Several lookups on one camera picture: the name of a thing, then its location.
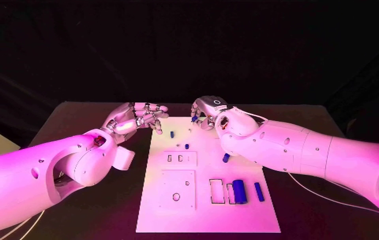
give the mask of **rectangular hole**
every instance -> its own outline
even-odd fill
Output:
[[[229,204],[235,204],[234,184],[226,184]]]
[[[211,179],[211,202],[225,204],[224,197],[224,181],[221,179]]]

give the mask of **dark table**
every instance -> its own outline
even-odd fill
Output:
[[[62,103],[30,145],[64,139],[98,128],[118,105],[120,103]],[[169,106],[172,116],[190,115],[190,104],[162,105]],[[343,136],[323,106],[238,105],[238,107],[268,119],[294,123],[327,135]],[[123,144],[136,151],[128,171],[113,168],[95,186],[77,191],[51,207],[26,240],[379,239],[379,214],[324,200],[298,186],[288,174],[267,168],[264,173],[283,233],[136,233],[150,140],[151,130],[139,130]],[[337,201],[375,208],[365,198],[326,180],[306,175],[296,177],[322,195]],[[36,217],[7,239],[20,238]],[[2,230],[0,236],[10,229]]]

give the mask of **blue cylinder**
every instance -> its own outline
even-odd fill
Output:
[[[242,180],[234,181],[234,192],[235,192],[235,203],[245,204],[247,203],[247,192]]]
[[[257,194],[258,194],[258,199],[260,201],[262,202],[265,200],[264,196],[262,196],[262,190],[261,190],[261,185],[260,183],[257,182],[255,184],[255,190],[257,190]]]
[[[225,155],[224,155],[224,162],[225,162],[225,163],[229,161],[229,157],[231,157],[229,154],[225,154]]]

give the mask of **black background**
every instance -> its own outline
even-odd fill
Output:
[[[64,101],[326,105],[378,97],[378,0],[2,0],[0,132]]]

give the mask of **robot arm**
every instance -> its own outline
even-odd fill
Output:
[[[199,98],[192,113],[198,115],[193,122],[203,129],[215,127],[228,154],[241,155],[280,172],[339,183],[379,207],[379,144],[324,135],[291,123],[267,119],[257,122],[221,100],[215,96]],[[205,112],[203,122],[212,127],[205,128],[198,121],[199,112]]]
[[[113,166],[128,169],[134,152],[118,144],[139,128],[162,134],[159,118],[169,117],[166,112],[164,106],[126,103],[100,129],[0,156],[0,230],[95,185]],[[64,174],[58,179],[54,171]]]

